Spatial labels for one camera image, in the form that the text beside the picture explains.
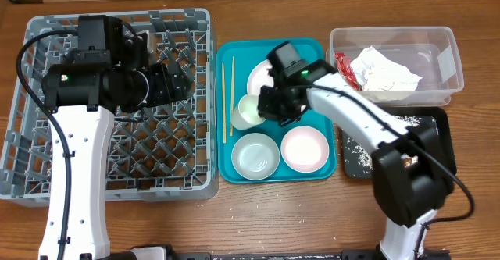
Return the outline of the white paper cup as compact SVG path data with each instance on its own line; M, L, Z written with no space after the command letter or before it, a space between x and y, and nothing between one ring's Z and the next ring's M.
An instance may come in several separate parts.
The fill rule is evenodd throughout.
M259 97L252 94L244 95L231 114L233 128L247 130L265 122L259 115Z

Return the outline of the pink round bowl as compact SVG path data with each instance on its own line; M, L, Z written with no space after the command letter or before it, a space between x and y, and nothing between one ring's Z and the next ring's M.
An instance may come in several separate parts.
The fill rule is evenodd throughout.
M280 144L285 163L299 173L313 173L329 159L330 146L326 137L310 126L297 126L289 130Z

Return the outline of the red snack wrapper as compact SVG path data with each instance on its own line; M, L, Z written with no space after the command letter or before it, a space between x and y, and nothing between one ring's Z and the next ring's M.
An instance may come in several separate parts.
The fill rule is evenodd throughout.
M338 72L344 77L345 81L355 90L361 91L363 87L357 81L355 73L351 67L350 58L343 52L334 54L335 65Z

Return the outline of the rice pile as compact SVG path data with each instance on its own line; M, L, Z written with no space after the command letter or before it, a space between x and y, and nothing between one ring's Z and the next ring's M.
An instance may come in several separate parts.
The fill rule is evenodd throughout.
M422 123L437 127L437 121L431 116L396 116L407 122L410 126L419 126ZM342 132L342 151L345 174L354 179L369 179L373 167L370 155L352 139L347 133Z

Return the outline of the white napkin waste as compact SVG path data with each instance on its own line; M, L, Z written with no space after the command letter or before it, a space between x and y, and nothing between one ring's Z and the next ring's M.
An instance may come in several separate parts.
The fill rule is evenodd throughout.
M422 79L373 46L364 48L350 66L362 91L415 91Z

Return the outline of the brown food scrap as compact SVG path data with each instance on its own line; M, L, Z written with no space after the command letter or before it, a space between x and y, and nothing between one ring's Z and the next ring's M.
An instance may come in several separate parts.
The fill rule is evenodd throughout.
M403 159L403 164L404 164L405 168L408 168L408 167L412 166L413 164L415 164L417 162L418 162L418 157L417 156L405 157Z

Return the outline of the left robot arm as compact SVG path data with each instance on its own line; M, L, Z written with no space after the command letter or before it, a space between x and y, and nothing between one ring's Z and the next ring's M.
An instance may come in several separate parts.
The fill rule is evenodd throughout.
M177 102L191 96L193 79L177 65L141 72L105 63L58 64L42 79L54 122L48 221L41 259L110 258L105 224L105 168L116 110Z

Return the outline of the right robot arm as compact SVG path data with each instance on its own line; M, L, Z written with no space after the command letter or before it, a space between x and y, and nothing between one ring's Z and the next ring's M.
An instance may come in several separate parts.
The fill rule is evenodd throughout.
M284 126L312 109L336 123L372 161L373 193L387 216L378 253L418 259L427 226L453 191L453 164L434 126L410 126L361 96L319 59L271 63L273 86L259 96L259 114Z

